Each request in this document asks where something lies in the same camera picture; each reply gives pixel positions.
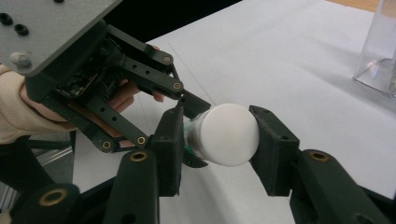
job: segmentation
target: bottle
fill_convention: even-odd
[[[237,104],[217,105],[184,125],[186,150],[224,166],[249,161],[259,146],[259,126],[253,115]]]

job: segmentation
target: black screw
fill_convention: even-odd
[[[25,25],[22,24],[16,24],[14,26],[15,31],[18,33],[18,35],[29,35],[29,30]]]
[[[7,13],[0,13],[0,22],[4,25],[12,24],[12,19]]]

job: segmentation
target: glass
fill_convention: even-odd
[[[353,77],[396,97],[396,0],[380,0]]]

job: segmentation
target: beige sleeve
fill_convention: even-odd
[[[0,64],[0,145],[23,135],[70,132],[69,122],[52,122],[38,115],[20,97],[24,77]]]

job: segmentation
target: metal plate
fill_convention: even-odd
[[[35,76],[120,2],[1,0],[0,13],[7,13],[13,23],[0,24],[0,63],[24,76]],[[18,24],[29,34],[19,35]]]

